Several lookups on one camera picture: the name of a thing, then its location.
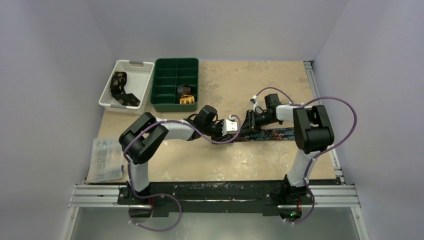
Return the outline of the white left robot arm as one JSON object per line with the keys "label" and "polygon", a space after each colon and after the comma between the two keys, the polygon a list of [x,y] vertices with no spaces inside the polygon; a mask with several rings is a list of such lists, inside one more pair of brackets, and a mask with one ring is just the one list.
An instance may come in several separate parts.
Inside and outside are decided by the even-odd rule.
{"label": "white left robot arm", "polygon": [[217,110],[205,105],[198,113],[182,120],[167,120],[143,113],[118,138],[128,164],[129,197],[138,205],[149,199],[149,160],[165,140],[193,141],[206,138],[215,144],[228,143],[237,134],[235,116],[218,119]]}

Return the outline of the navy floral tie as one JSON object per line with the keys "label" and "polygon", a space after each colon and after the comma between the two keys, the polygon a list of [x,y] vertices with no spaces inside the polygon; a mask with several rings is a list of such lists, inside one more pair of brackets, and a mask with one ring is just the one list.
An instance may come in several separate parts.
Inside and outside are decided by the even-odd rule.
{"label": "navy floral tie", "polygon": [[239,142],[262,142],[262,141],[294,141],[295,132],[293,127],[268,128],[256,130],[250,133],[240,133],[233,141]]}

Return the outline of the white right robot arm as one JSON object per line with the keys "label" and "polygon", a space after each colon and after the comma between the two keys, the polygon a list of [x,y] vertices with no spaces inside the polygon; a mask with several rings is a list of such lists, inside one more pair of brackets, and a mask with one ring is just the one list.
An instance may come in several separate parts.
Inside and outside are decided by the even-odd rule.
{"label": "white right robot arm", "polygon": [[293,123],[294,141],[298,150],[280,191],[282,200],[292,204],[306,194],[314,160],[334,143],[334,132],[323,105],[283,104],[276,93],[266,95],[264,101],[265,109],[255,107],[246,112],[239,137],[253,140],[265,125],[282,124],[285,121]]}

